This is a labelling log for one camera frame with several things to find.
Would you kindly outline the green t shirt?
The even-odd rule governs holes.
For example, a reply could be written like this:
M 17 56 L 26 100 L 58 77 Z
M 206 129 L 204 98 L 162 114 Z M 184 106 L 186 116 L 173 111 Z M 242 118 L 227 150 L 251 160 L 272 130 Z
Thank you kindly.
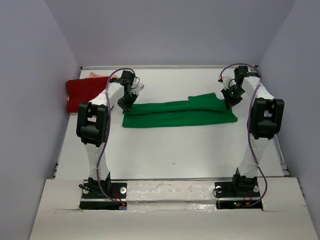
M 134 104 L 123 112 L 122 126 L 132 129 L 207 126 L 235 123 L 238 118 L 216 94 L 189 96 L 187 100 Z

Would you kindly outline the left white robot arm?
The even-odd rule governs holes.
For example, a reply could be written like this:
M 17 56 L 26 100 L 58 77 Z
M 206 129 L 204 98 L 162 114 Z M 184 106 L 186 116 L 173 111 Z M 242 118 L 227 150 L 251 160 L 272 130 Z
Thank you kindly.
M 107 77 L 104 90 L 88 102 L 79 104 L 76 135 L 83 143 L 88 157 L 89 177 L 80 188 L 112 202 L 111 173 L 107 167 L 105 149 L 111 130 L 111 109 L 115 105 L 124 112 L 131 111 L 139 93 L 144 89 L 133 69 L 122 67 Z

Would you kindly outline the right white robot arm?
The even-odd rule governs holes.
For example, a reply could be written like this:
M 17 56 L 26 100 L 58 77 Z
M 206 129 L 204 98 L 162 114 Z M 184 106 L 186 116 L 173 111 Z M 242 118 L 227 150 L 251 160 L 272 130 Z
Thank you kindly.
M 285 102 L 274 97 L 263 85 L 263 75 L 257 67 L 234 63 L 234 76 L 219 75 L 221 93 L 227 110 L 242 101 L 243 94 L 250 99 L 247 117 L 247 148 L 231 181 L 217 182 L 213 193 L 217 198 L 254 196 L 258 188 L 260 162 L 266 147 L 281 129 Z

